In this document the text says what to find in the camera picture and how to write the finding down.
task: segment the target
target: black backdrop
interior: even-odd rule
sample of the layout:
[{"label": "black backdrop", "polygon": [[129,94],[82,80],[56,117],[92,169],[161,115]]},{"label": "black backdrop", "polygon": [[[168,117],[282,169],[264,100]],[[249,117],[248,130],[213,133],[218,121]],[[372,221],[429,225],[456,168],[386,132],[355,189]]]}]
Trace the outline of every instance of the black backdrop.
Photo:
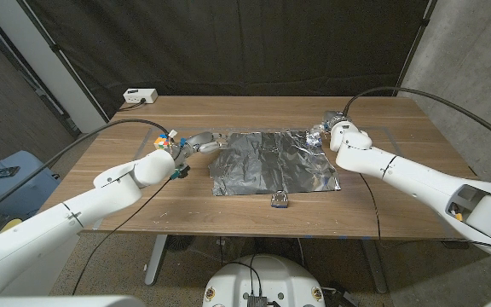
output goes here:
[{"label": "black backdrop", "polygon": [[28,0],[109,116],[160,95],[352,96],[396,85],[428,0]]}]

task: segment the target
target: wall outlet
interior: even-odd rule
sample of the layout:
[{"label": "wall outlet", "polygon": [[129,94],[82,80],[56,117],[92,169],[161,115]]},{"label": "wall outlet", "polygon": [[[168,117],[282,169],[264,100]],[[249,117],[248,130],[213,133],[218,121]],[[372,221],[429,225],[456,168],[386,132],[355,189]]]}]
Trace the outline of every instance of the wall outlet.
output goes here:
[{"label": "wall outlet", "polygon": [[145,99],[145,103],[153,103],[159,97],[155,89],[127,89],[123,94],[126,103],[140,103]]}]

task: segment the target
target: blue bin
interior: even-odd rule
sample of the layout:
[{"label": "blue bin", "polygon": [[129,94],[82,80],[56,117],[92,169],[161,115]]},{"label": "blue bin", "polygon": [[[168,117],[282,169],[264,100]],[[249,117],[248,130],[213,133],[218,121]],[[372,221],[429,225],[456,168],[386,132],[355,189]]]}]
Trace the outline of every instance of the blue bin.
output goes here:
[{"label": "blue bin", "polygon": [[[9,191],[16,183],[32,174],[43,163],[27,151],[19,151],[0,161],[0,169],[19,166],[12,177],[0,178],[0,196]],[[33,216],[60,184],[54,172],[46,168],[32,180],[12,193],[0,203],[0,214]]]}]

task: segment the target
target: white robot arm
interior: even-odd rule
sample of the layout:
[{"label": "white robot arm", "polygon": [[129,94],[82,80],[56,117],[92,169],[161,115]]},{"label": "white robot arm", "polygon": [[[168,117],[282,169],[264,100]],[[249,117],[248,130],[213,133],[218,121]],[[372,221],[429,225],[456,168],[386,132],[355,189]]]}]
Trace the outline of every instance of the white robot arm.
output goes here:
[{"label": "white robot arm", "polygon": [[94,180],[95,188],[66,200],[0,234],[0,293],[18,275],[54,251],[72,235],[127,206],[141,188],[161,182],[182,167],[190,155],[219,149],[220,135],[203,132],[187,139],[173,155],[155,150],[142,159],[115,166]]},{"label": "white robot arm", "polygon": [[449,176],[373,147],[368,134],[343,116],[330,126],[338,166],[382,179],[428,205],[466,239],[491,245],[491,182]]}]

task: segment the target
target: wooden table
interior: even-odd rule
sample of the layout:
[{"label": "wooden table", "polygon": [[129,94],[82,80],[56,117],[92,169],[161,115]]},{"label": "wooden table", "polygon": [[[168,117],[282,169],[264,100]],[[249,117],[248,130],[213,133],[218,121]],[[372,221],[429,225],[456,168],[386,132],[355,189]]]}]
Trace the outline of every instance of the wooden table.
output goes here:
[{"label": "wooden table", "polygon": [[[224,97],[161,96],[152,105],[117,113],[116,119],[149,119],[177,138],[204,130],[251,132],[307,130],[321,122],[326,110],[342,110],[348,97]],[[369,133],[373,145],[459,177],[474,177],[416,103],[404,97],[360,98],[349,116]],[[154,150],[160,134],[142,124],[117,125],[103,131],[50,196],[41,210],[93,188],[96,175],[112,166],[138,159]],[[334,164],[336,154],[323,148]],[[244,235],[377,239],[378,221],[367,186],[356,173],[337,167],[341,191],[289,194],[289,207],[270,206],[270,195],[213,196],[208,164],[218,153],[188,159],[188,177],[170,182],[120,232],[174,235]],[[457,234],[427,206],[366,177],[378,206],[382,239],[439,239]],[[143,198],[106,217],[90,229],[114,229],[132,214],[159,185],[145,188]]]}]

